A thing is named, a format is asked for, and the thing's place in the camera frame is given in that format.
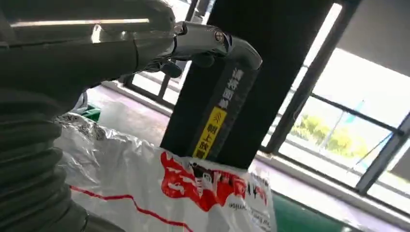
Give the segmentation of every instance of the glass window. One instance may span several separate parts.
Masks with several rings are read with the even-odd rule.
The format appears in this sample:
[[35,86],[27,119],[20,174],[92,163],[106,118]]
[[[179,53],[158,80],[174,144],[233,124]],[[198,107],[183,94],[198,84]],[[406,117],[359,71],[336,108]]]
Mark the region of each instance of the glass window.
[[401,147],[378,181],[367,192],[410,213],[410,139]]
[[398,127],[409,107],[410,78],[336,49],[313,92],[393,127]]
[[155,95],[158,95],[161,89],[162,80],[158,83],[155,81],[155,79],[149,77],[155,78],[154,76],[147,76],[144,73],[135,74],[132,80],[132,84],[140,88],[143,88],[146,91],[151,92]]
[[389,135],[384,128],[310,97],[279,152],[353,187]]

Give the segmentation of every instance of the metal window bar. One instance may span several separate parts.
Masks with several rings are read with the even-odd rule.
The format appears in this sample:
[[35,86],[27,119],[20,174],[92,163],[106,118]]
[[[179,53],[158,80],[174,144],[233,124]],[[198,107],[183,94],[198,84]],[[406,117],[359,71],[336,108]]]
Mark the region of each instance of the metal window bar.
[[398,135],[400,135],[400,136],[403,136],[403,135],[404,135],[404,131],[401,130],[400,128],[398,129],[398,128],[392,127],[392,126],[390,126],[390,125],[387,125],[386,123],[380,122],[380,121],[378,121],[378,120],[376,120],[376,119],[374,119],[374,118],[372,118],[372,117],[369,117],[369,116],[367,116],[367,115],[364,115],[364,114],[362,114],[362,113],[360,113],[360,112],[358,112],[358,111],[356,111],[356,110],[353,110],[353,109],[351,109],[351,108],[348,108],[348,107],[346,107],[346,106],[344,106],[344,105],[341,105],[341,104],[339,104],[339,103],[336,103],[336,102],[334,102],[334,101],[328,100],[328,99],[326,99],[326,98],[324,98],[324,97],[321,97],[321,96],[319,96],[319,95],[316,95],[316,94],[314,94],[314,93],[311,93],[310,95],[311,95],[312,97],[318,99],[318,100],[321,100],[322,102],[325,102],[325,103],[327,103],[327,104],[329,104],[329,105],[331,105],[331,106],[334,106],[334,107],[336,107],[336,108],[338,108],[338,109],[341,109],[341,110],[343,110],[343,111],[345,111],[345,112],[347,112],[347,113],[349,113],[349,114],[351,114],[351,115],[354,115],[354,116],[357,116],[357,117],[359,117],[359,118],[361,118],[361,119],[364,119],[364,120],[366,120],[366,121],[369,121],[369,122],[371,122],[371,123],[373,123],[373,124],[375,124],[375,125],[378,125],[379,127],[385,128],[385,129],[387,129],[387,130],[389,130],[389,131],[391,131],[391,132],[393,132],[393,133],[396,133],[396,134],[398,134]]
[[404,134],[394,133],[356,185],[360,194],[366,194],[410,135],[410,113],[398,127]]

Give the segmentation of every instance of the white plastic sheet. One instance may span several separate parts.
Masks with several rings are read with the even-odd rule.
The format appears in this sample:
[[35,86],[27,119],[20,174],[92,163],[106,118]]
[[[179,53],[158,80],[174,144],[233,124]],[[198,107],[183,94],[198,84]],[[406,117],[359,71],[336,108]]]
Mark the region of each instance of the white plastic sheet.
[[64,151],[73,200],[127,232],[275,232],[268,183],[232,167],[181,158],[68,113]]

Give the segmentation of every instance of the window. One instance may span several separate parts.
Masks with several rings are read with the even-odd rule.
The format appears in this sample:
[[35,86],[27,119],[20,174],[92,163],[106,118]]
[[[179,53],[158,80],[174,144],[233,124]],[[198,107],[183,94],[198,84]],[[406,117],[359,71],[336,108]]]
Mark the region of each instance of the window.
[[310,97],[279,153],[354,187],[390,133]]

